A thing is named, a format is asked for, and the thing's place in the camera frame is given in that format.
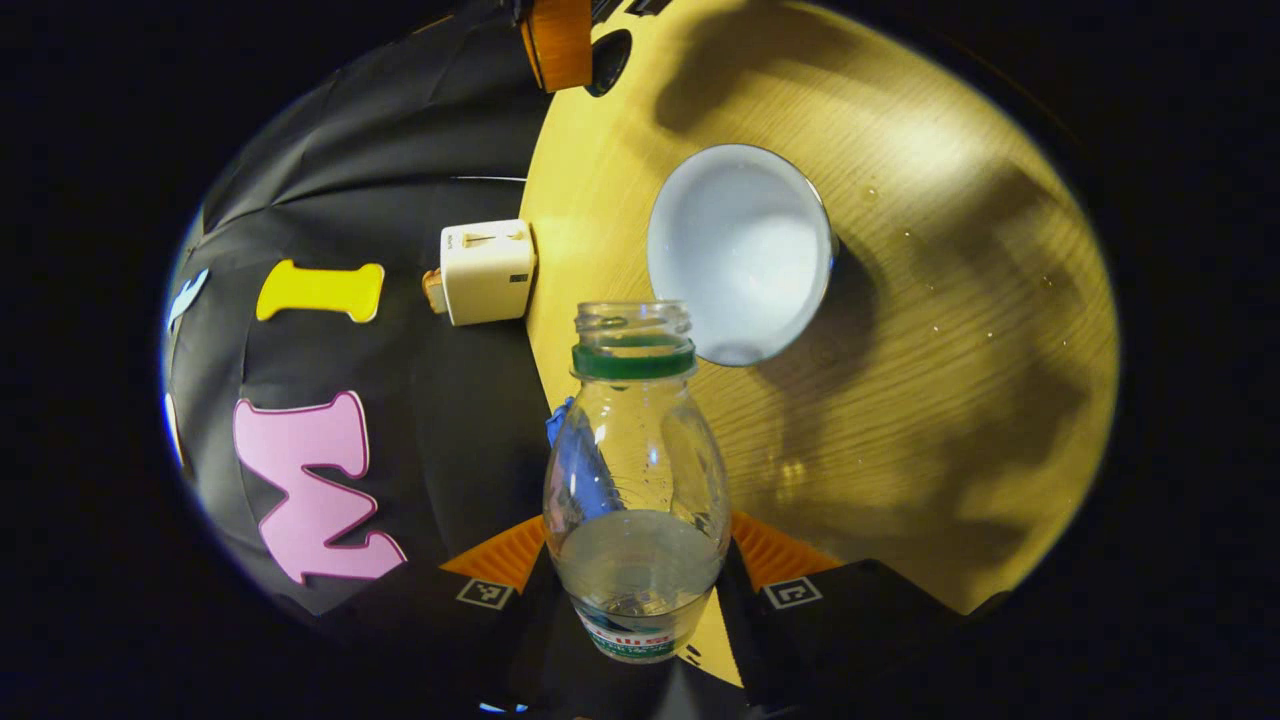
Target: wood grain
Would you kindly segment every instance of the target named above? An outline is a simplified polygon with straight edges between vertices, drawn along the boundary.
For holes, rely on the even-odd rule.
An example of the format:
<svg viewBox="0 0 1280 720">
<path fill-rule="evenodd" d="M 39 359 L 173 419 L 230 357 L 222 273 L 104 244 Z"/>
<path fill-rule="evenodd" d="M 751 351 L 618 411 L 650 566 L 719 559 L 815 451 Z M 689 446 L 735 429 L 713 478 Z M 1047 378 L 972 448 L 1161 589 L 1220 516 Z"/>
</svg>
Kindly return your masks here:
<svg viewBox="0 0 1280 720">
<path fill-rule="evenodd" d="M 521 209 L 548 406 L 577 391 L 576 304 L 653 297 L 667 174 L 710 145 L 767 147 L 813 181 L 844 250 L 796 343 L 691 380 L 733 509 L 961 612 L 1016 585 L 1092 483 L 1119 374 L 1106 268 L 1052 165 L 963 81 L 815 6 L 677 0 L 594 36 L 620 28 L 626 70 L 603 97 L 556 96 Z"/>
</svg>

